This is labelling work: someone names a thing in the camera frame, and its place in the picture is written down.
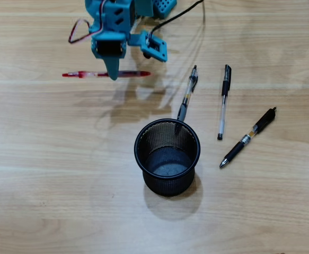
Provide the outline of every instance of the black pen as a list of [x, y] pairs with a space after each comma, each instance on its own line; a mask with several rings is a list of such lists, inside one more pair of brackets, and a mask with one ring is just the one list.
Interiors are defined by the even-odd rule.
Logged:
[[226, 97], [228, 95], [228, 91], [231, 86], [231, 72], [232, 72], [232, 69], [230, 68], [230, 66], [226, 65], [225, 66], [225, 76], [224, 76], [224, 81], [223, 81], [223, 90], [222, 90], [222, 97], [223, 97], [222, 117], [220, 118], [218, 140], [223, 140], [223, 135], [224, 135]]
[[224, 157], [220, 168], [225, 167], [231, 160], [248, 144], [251, 139], [257, 134], [262, 132], [267, 125], [269, 125], [276, 117], [276, 107], [270, 108], [266, 114], [253, 126], [252, 131], [246, 134], [241, 141], [239, 141], [235, 147]]

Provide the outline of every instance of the blue robotic arm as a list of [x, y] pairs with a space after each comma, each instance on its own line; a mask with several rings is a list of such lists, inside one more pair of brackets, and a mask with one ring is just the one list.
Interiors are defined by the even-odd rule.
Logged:
[[88, 13], [94, 18], [89, 32], [92, 52], [102, 59], [111, 79], [118, 78], [119, 60], [125, 57], [127, 45], [138, 46], [146, 58], [167, 61], [166, 42], [142, 31], [131, 34], [137, 16], [165, 18], [176, 5], [176, 0], [85, 0]]

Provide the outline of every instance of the pen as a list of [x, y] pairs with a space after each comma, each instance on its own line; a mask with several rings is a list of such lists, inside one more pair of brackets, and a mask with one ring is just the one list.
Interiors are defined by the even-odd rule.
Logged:
[[197, 71], [197, 66], [195, 65], [193, 67], [191, 76], [189, 77], [188, 85], [187, 85], [186, 92], [185, 92], [185, 97], [182, 100], [179, 113], [178, 113], [178, 117], [177, 117], [177, 119], [181, 122], [185, 120], [187, 107], [190, 102], [191, 94], [194, 92], [197, 82], [198, 82], [198, 71]]
[[269, 125], [276, 117], [276, 107], [273, 109], [270, 108], [265, 115], [253, 126], [252, 131], [249, 134], [246, 134], [236, 145], [235, 147], [224, 157], [220, 168], [225, 167], [231, 160], [248, 144], [251, 139], [256, 135], [262, 132], [267, 125]]
[[[137, 71], [137, 70], [122, 70], [119, 71], [119, 78], [131, 78], [131, 77], [146, 77], [151, 75], [149, 71]], [[107, 72], [96, 72], [96, 71], [76, 71], [64, 73], [63, 77], [68, 78], [88, 78], [88, 77], [109, 77]]]
[[231, 74], [232, 74], [232, 69], [230, 68], [229, 65], [226, 65], [225, 66], [225, 76], [224, 76], [224, 81], [223, 81], [223, 91], [222, 91], [222, 97], [223, 97], [222, 116], [220, 118], [218, 140], [223, 140], [223, 135], [224, 135], [226, 97], [228, 95], [229, 87], [231, 86]]

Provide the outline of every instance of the black mesh pen holder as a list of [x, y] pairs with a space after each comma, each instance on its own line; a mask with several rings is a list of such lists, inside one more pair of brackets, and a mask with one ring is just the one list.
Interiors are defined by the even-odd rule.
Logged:
[[134, 154], [148, 188], [159, 195], [175, 196], [193, 182], [200, 142], [187, 124], [160, 119], [139, 133]]

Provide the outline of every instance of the pen holder rim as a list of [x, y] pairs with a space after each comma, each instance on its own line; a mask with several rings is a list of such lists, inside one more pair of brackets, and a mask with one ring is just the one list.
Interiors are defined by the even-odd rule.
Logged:
[[[138, 156], [138, 146], [140, 144], [141, 138], [146, 133], [146, 131], [149, 130], [149, 128], [151, 128], [152, 126], [154, 126], [156, 124], [164, 123], [164, 122], [172, 122], [172, 123], [176, 123], [176, 124], [181, 124], [186, 129], [188, 129], [188, 131], [192, 134], [192, 137], [195, 139], [196, 144], [197, 144], [197, 153], [196, 153], [195, 159], [194, 159], [193, 163], [191, 164], [191, 166], [189, 168], [187, 168], [185, 171], [183, 171], [183, 172], [181, 172], [181, 173], [179, 173], [177, 175], [173, 175], [173, 176], [160, 176], [160, 175], [157, 175], [157, 174], [154, 174], [154, 173], [150, 172], [149, 170], [147, 170], [142, 165], [142, 163], [139, 160], [139, 156]], [[135, 155], [135, 159], [136, 159], [137, 164], [140, 167], [140, 169], [143, 172], [149, 174], [150, 176], [152, 176], [152, 177], [154, 177], [156, 179], [160, 179], [160, 180], [175, 180], [175, 179], [179, 179], [179, 178], [187, 175], [189, 172], [191, 172], [195, 168], [196, 164], [198, 163], [198, 160], [199, 160], [199, 157], [200, 157], [200, 150], [201, 150], [201, 148], [200, 148], [200, 141], [199, 141], [199, 138], [198, 138], [197, 134], [195, 133], [195, 131], [189, 125], [187, 125], [186, 123], [184, 123], [182, 121], [179, 121], [179, 120], [176, 120], [176, 119], [171, 119], [171, 118], [159, 119], [159, 120], [156, 120], [156, 121], [151, 122], [148, 125], [146, 125], [139, 132], [139, 134], [138, 134], [138, 136], [136, 138], [135, 144], [134, 144], [134, 155]]]

